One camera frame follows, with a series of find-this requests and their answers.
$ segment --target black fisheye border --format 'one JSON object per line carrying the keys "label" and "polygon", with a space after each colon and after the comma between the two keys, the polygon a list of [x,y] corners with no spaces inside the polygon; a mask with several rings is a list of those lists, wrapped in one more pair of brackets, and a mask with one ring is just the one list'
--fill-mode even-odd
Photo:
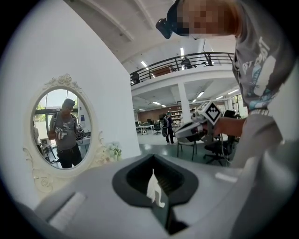
{"label": "black fisheye border", "polygon": [[[3,56],[5,47],[9,43],[14,31],[18,28],[19,24],[30,12],[30,10],[38,3],[39,0],[27,0],[27,1],[6,1],[5,5],[2,4],[2,14],[0,15],[2,29],[1,29],[1,43],[0,54]],[[296,38],[298,34],[298,11],[295,4],[291,1],[278,1],[274,3],[269,0],[259,0],[259,2],[270,14],[277,20],[285,31],[286,36],[293,45],[293,48],[297,55],[299,55],[299,42]],[[2,237],[19,237],[20,233],[23,236],[35,238],[51,238],[51,235],[44,235],[43,237],[30,225],[30,223],[23,218],[23,216],[16,209],[15,204],[11,200],[11,196],[2,181],[2,175],[0,175],[0,194],[1,194],[1,206],[4,209],[2,213]],[[272,234],[283,233],[285,237],[291,237],[296,235],[297,224],[296,212],[298,210],[298,187],[293,197],[288,204],[276,215],[275,218],[260,231],[255,238],[265,238]]]}

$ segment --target ceiling beam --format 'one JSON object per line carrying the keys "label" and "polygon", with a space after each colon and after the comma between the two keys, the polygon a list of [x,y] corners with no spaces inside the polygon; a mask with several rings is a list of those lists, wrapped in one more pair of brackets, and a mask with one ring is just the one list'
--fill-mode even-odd
{"label": "ceiling beam", "polygon": [[93,10],[97,11],[99,14],[101,14],[103,17],[105,17],[108,21],[110,21],[113,25],[115,25],[121,33],[123,33],[131,42],[134,40],[134,37],[125,29],[121,23],[114,18],[111,13],[109,13],[106,9],[101,7],[97,2],[93,0],[80,0],[81,2],[85,3],[89,7],[91,7]]}
{"label": "ceiling beam", "polygon": [[135,4],[138,6],[138,8],[140,9],[140,11],[142,12],[142,14],[144,15],[147,23],[149,24],[151,29],[154,29],[156,27],[153,19],[151,18],[149,12],[145,9],[144,4],[141,2],[141,0],[133,0],[135,2]]}

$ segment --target gray t-shirt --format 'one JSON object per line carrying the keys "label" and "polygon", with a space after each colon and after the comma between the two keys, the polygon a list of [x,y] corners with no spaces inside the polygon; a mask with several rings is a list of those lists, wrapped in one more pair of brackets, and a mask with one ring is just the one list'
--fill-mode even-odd
{"label": "gray t-shirt", "polygon": [[296,56],[281,27],[264,8],[250,0],[238,3],[242,35],[236,38],[233,73],[249,110],[267,108]]}
{"label": "gray t-shirt", "polygon": [[56,127],[61,128],[63,130],[63,133],[67,133],[67,135],[64,136],[62,140],[57,140],[55,139],[57,148],[60,150],[65,150],[65,149],[71,149],[76,145],[76,133],[75,133],[75,127],[77,128],[77,120],[76,117],[74,116],[75,119],[75,124],[70,116],[68,119],[63,120],[61,117],[61,113],[57,113],[57,118],[56,118],[56,123],[55,123],[55,128],[54,128],[54,116],[52,116],[51,121],[50,121],[50,130],[51,129],[56,129]]}

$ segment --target white strip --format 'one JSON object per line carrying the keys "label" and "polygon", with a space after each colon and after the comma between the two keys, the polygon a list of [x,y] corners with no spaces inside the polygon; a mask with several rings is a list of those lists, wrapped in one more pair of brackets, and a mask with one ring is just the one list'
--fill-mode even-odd
{"label": "white strip", "polygon": [[225,175],[225,174],[222,174],[222,173],[219,173],[219,172],[215,174],[215,178],[218,178],[218,179],[221,179],[221,180],[224,180],[224,181],[228,181],[228,182],[231,182],[231,183],[235,183],[235,182],[238,181],[237,177],[228,176],[228,175]]}
{"label": "white strip", "polygon": [[71,222],[75,213],[84,201],[85,196],[76,192],[74,196],[49,221],[49,224],[56,229],[63,231],[68,223]]}

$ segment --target man's arm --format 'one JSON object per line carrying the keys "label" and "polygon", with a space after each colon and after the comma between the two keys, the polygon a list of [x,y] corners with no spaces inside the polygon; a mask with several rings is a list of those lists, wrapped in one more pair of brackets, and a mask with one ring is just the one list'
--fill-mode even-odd
{"label": "man's arm", "polygon": [[50,121],[50,129],[49,129],[49,140],[54,140],[56,136],[55,129],[54,129],[54,116],[52,116]]}
{"label": "man's arm", "polygon": [[219,118],[215,127],[214,135],[226,134],[230,136],[240,137],[245,119],[233,119],[228,117]]}

